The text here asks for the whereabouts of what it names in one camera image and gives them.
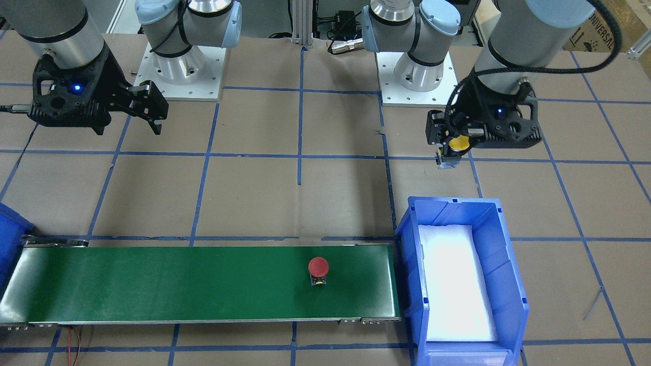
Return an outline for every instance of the red emergency stop button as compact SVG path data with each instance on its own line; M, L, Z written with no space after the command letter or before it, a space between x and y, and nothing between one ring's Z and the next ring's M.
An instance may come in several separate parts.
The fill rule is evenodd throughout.
M313 277L323 278L330 270L330 264L325 258L314 257L310 260L310 264L307 265L307 269Z

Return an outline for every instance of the blue plastic bin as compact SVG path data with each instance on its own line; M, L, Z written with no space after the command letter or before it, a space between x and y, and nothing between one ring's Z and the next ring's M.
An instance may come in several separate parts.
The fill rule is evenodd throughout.
M493 310L497 342L427 342L430 300L425 286L418 225L471 225ZM406 268L416 366L515 366L529 316L529 303L498 199L410 197L397 228Z
M34 225L0 203L0 292L14 264L20 236L32 229Z

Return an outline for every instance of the conveyor belt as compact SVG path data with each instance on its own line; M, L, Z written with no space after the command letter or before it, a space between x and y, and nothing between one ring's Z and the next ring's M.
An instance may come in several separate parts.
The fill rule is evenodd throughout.
M328 260L311 286L308 262ZM0 324L398 320L391 246L34 247Z

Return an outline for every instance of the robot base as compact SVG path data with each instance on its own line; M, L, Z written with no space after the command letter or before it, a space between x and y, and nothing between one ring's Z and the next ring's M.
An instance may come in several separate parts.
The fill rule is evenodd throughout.
M147 44L143 60L138 68L135 83L152 80L158 86L166 100L193 100L203 102L218 102L221 96L224 65L226 63L226 49L219 47L199 46L206 57L207 70L200 80L190 84L170 84L163 80L154 67L154 58Z
M443 61L443 79L439 86L430 92L415 92L403 87L393 69L404 52L378 52L378 78L382 89L382 104L390 107L445 107L456 85L456 75L450 53Z

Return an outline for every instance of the cable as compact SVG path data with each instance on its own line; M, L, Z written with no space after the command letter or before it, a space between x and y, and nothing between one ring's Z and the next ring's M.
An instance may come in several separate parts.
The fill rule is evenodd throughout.
M178 25L183 21L183 15L185 15L186 10L187 10L187 7L189 6L189 4L190 4L190 1L189 1L189 0L185 0L185 1L183 1L183 2L181 2L181 3L178 4L178 6L179 6L179 9L178 9L179 13L178 13L178 19L176 20L176 23L174 23L174 26L172 26L172 29L169 30L169 32L167 33L167 35L165 36L165 38L163 38L163 40L162 40L162 41L161 41L161 42L160 42L156 47L152 48L152 49L149 51L150 53L152 53L152 52L156 52L156 50L157 50L158 48L160 48L160 46L162 46L165 42L167 42L167 40L169 39L169 37L172 36L172 34L173 34L174 31L176 30L176 28L178 28Z
M332 41L330 42L330 45L327 47L328 53L332 53L332 45L333 45L333 43L335 43L335 38L339 35L341 30L344 28L344 26L346 26L346 24L350 23L351 20L356 19L360 14L362 14L362 10L357 12L355 14L355 16L353 16L352 18L348 18L348 20L346 20L344 23L342 23L342 25L339 26L339 29L337 29L337 32L335 33L335 36L332 37Z
M294 18L292 17L292 0L287 0L287 14L289 14L289 29L294 33Z
M590 67L580 67L580 68L544 68L544 67L528 67L528 66L517 66L517 67L508 67L508 68L492 68L488 70L482 70L479 72L470 71L470 74L463 78L454 88L450 98L448 99L447 104L445 105L445 120L452 124L450 120L450 114L452 109L452 101L454 97L460 93L461 89L468 84L469 82L475 82L479 76L491 75L491 74L501 74L504 72L529 72L535 74L588 74L590 72L599 71L606 66L610 65L611 62L617 58L617 55L622 50L622 31L619 27L619 24L615 20L615 17L610 10L601 2L601 0L587 0L590 5L592 5L595 10L603 17L608 27L610 27L611 32L613 33L613 38L615 39L615 46L613 47L612 52L608 57L602 61L600 64Z

